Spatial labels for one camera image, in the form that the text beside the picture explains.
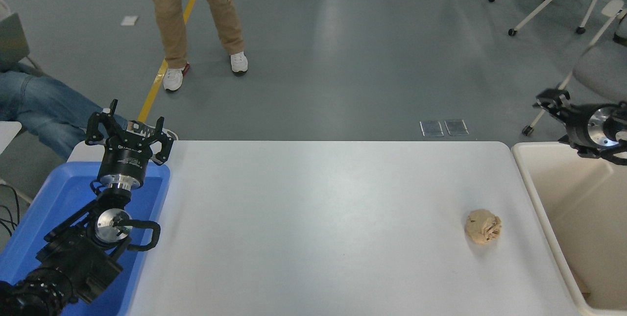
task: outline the yellow floor line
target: yellow floor line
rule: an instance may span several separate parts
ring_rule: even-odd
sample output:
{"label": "yellow floor line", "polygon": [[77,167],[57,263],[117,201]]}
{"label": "yellow floor line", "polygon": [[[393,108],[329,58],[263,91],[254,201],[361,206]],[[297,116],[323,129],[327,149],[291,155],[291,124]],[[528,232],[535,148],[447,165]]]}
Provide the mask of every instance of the yellow floor line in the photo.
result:
{"label": "yellow floor line", "polygon": [[[185,24],[187,24],[188,19],[190,19],[190,15],[192,13],[192,9],[194,8],[195,1],[196,0],[188,1],[188,6],[186,6],[185,12],[183,13],[183,21],[185,21]],[[166,60],[164,59],[163,62],[161,62],[161,67],[159,68],[159,71],[157,71],[155,80],[152,82],[152,87],[150,87],[150,91],[148,92],[148,95],[146,96],[146,100],[144,101],[144,106],[142,107],[142,110],[139,112],[139,117],[137,117],[137,120],[139,120],[140,122],[145,122],[146,119],[148,118],[148,113],[150,113],[152,104],[153,102],[155,102],[155,98],[157,97],[159,88],[161,87],[161,82],[163,82],[163,76],[166,74],[166,70],[168,70],[168,64],[166,63]]]}

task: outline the blue bin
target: blue bin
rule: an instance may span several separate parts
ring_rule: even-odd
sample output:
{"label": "blue bin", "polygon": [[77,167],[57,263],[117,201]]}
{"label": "blue bin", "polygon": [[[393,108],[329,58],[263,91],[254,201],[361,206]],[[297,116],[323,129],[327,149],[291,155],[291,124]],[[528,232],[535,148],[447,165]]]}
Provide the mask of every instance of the blue bin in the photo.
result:
{"label": "blue bin", "polygon": [[[98,174],[100,162],[70,162],[54,169],[48,176],[22,222],[0,254],[0,280],[12,285],[22,280],[40,262],[35,255],[46,245],[44,236],[78,209],[96,197],[89,184]],[[170,170],[166,166],[148,164],[144,186],[132,191],[126,211],[133,219],[158,222],[168,192]],[[150,242],[150,230],[133,229],[133,243]],[[62,316],[122,316],[126,314],[137,286],[145,255],[125,251],[118,259],[123,271],[93,303],[79,301],[68,305]]]}

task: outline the tabletop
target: tabletop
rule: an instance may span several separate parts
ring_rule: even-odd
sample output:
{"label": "tabletop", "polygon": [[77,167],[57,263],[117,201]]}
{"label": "tabletop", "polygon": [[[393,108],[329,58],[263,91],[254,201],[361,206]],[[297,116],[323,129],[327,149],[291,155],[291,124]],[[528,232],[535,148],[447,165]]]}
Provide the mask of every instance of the tabletop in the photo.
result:
{"label": "tabletop", "polygon": [[0,153],[13,141],[22,129],[19,122],[0,122]]}
{"label": "tabletop", "polygon": [[504,144],[177,141],[166,164],[130,316],[578,315]]}

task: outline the beige crumpled paper ball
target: beige crumpled paper ball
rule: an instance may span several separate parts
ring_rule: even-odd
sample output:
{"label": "beige crumpled paper ball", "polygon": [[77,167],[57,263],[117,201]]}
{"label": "beige crumpled paper ball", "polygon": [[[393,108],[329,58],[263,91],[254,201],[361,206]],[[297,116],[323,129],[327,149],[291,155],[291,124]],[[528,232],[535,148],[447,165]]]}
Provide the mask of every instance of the beige crumpled paper ball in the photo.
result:
{"label": "beige crumpled paper ball", "polygon": [[487,209],[472,211],[466,218],[466,234],[477,244],[487,244],[499,237],[501,219]]}

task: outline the person's leg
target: person's leg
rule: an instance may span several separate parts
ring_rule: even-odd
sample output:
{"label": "person's leg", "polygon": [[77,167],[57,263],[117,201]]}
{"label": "person's leg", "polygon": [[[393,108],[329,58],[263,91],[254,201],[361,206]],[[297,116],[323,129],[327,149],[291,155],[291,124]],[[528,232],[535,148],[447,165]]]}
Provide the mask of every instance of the person's leg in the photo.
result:
{"label": "person's leg", "polygon": [[[51,77],[35,77],[26,73],[17,73],[9,77],[13,79],[12,82],[19,84],[19,108],[16,116],[33,111],[46,115],[56,122],[86,128],[92,113],[100,113],[103,109],[81,93]],[[14,92],[17,87],[14,85],[12,91]],[[127,120],[119,115],[114,115],[114,118],[123,129],[127,128]]]}
{"label": "person's leg", "polygon": [[168,68],[184,68],[187,63],[187,37],[181,0],[152,1]]}
{"label": "person's leg", "polygon": [[233,55],[244,51],[240,18],[233,0],[207,0],[216,25],[217,35],[224,49]]}
{"label": "person's leg", "polygon": [[[21,122],[63,158],[85,140],[83,129],[89,117],[101,111],[102,107],[56,79],[16,71],[0,73],[0,120]],[[114,118],[127,130],[126,119]],[[100,131],[105,135],[103,126]]]}
{"label": "person's leg", "polygon": [[15,120],[63,160],[70,157],[70,153],[77,144],[85,141],[85,131],[70,124],[57,122],[56,119],[45,114],[25,111],[20,113]]}

